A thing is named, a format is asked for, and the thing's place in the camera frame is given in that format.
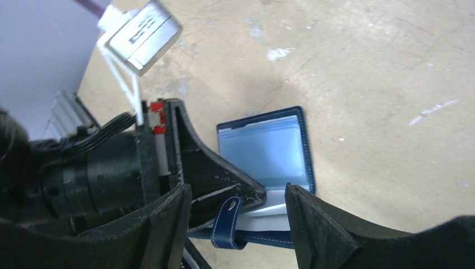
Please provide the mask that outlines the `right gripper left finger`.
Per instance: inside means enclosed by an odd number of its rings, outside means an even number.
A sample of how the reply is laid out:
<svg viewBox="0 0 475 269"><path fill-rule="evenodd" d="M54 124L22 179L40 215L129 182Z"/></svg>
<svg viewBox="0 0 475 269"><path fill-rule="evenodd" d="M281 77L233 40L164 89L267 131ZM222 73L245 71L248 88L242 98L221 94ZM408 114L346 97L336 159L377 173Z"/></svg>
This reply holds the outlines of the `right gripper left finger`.
<svg viewBox="0 0 475 269"><path fill-rule="evenodd" d="M180 268L192 190L180 185L149 205L78 236L1 221L1 268Z"/></svg>

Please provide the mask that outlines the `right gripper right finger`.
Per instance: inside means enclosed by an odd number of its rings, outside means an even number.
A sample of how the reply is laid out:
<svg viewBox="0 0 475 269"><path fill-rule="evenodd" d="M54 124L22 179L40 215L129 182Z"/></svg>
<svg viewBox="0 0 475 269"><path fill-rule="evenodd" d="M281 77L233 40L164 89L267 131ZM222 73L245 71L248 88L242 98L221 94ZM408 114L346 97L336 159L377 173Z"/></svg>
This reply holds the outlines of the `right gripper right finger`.
<svg viewBox="0 0 475 269"><path fill-rule="evenodd" d="M473 268L474 217L419 233L387 228L333 206L299 185L285 189L300 268Z"/></svg>

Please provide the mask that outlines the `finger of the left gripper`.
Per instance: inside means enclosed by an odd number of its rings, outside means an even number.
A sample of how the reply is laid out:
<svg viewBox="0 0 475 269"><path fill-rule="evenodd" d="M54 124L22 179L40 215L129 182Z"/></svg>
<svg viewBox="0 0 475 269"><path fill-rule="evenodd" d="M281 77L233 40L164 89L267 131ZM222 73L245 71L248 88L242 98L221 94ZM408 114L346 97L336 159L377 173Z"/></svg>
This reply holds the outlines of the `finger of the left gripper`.
<svg viewBox="0 0 475 269"><path fill-rule="evenodd" d="M203 143L182 100L165 100L165 119L166 153L174 176L170 185L189 184L192 190L189 228L211 225L230 197L241 198L245 210L266 202L266 190L260 183Z"/></svg>

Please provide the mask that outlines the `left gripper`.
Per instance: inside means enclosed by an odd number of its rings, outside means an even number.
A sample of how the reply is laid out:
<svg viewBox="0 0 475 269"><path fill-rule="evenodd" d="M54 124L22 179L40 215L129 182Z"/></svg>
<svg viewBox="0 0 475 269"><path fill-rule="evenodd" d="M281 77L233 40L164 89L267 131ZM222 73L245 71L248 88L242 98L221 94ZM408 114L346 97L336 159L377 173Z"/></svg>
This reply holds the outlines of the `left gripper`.
<svg viewBox="0 0 475 269"><path fill-rule="evenodd" d="M27 141L22 222L142 207L178 186L166 103L154 101L143 112L141 126L122 113L94 132L80 126L58 141Z"/></svg>

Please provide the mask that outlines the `blue card holder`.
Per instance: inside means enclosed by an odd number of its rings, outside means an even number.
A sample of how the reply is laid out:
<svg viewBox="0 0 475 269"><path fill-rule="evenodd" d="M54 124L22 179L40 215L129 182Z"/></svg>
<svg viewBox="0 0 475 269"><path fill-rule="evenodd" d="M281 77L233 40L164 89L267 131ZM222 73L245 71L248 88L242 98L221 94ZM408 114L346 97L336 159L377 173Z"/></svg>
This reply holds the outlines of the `blue card holder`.
<svg viewBox="0 0 475 269"><path fill-rule="evenodd" d="M217 125L219 154L264 186L267 200L252 210L218 213L218 224L190 233L222 249L243 249L248 243L293 249L285 188L291 183L316 193L313 161L300 106L280 109Z"/></svg>

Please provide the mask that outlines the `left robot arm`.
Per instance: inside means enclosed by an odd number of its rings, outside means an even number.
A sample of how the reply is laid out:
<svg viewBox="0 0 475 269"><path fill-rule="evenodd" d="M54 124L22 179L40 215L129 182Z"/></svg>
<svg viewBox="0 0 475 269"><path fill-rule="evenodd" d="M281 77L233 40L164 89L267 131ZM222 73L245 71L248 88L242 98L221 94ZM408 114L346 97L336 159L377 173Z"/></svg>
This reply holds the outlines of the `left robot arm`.
<svg viewBox="0 0 475 269"><path fill-rule="evenodd" d="M188 184L197 230L230 197L245 209L265 203L260 183L201 141L180 99L142 103L142 112L143 124L126 112L60 140L31 141L1 111L1 217L36 224L135 209Z"/></svg>

